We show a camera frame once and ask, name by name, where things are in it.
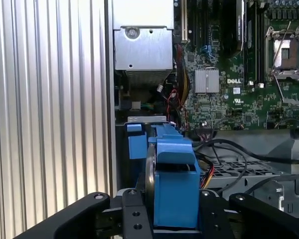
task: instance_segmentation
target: yellow wire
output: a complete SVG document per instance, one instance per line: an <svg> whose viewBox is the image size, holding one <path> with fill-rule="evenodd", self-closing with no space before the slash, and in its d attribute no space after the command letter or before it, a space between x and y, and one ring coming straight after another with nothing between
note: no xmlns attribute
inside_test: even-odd
<svg viewBox="0 0 299 239"><path fill-rule="evenodd" d="M205 184L205 186L204 186L204 189L207 188L207 186L208 186L208 184L209 184L209 182L210 182L210 180L211 180L212 177L213 177L213 175L210 175L210 176L208 177L207 182L206 182L206 184Z"/></svg>
<svg viewBox="0 0 299 239"><path fill-rule="evenodd" d="M181 98L181 104L183 105L186 101L186 92L187 92L187 76L186 76L186 71L185 69L183 69L183 73L184 73L184 90L183 90L183 95Z"/></svg>

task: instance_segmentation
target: cpu socket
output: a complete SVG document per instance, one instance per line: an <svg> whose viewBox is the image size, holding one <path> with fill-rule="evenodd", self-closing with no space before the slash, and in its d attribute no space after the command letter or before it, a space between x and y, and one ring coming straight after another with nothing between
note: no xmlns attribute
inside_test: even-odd
<svg viewBox="0 0 299 239"><path fill-rule="evenodd" d="M269 81L274 80L284 103L299 106L299 99L284 96L280 82L299 82L299 27L275 31L268 28L265 40L265 66Z"/></svg>

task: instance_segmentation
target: side panel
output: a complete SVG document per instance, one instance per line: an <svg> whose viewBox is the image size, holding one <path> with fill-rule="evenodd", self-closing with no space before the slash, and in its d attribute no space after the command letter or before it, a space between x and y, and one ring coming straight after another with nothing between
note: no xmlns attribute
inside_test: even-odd
<svg viewBox="0 0 299 239"><path fill-rule="evenodd" d="M2 239L116 188L105 13L101 0L0 0Z"/></svg>

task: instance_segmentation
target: dell logo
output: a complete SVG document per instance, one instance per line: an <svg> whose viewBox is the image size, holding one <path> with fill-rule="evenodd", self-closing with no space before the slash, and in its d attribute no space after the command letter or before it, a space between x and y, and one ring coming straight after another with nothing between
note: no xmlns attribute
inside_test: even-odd
<svg viewBox="0 0 299 239"><path fill-rule="evenodd" d="M240 79L227 79L228 84L241 84Z"/></svg>

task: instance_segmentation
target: motherboard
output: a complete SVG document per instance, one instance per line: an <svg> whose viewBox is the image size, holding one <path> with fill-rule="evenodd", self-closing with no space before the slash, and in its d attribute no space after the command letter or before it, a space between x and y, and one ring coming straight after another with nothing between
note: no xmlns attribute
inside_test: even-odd
<svg viewBox="0 0 299 239"><path fill-rule="evenodd" d="M299 0L237 1L232 6L191 1L189 18L205 21L189 19L189 40L183 42L191 126L213 127L228 118L233 121L222 130L273 129L283 119L299 119ZM230 26L224 22L232 15L240 15L233 24L242 44L230 55L230 39L224 36Z"/></svg>

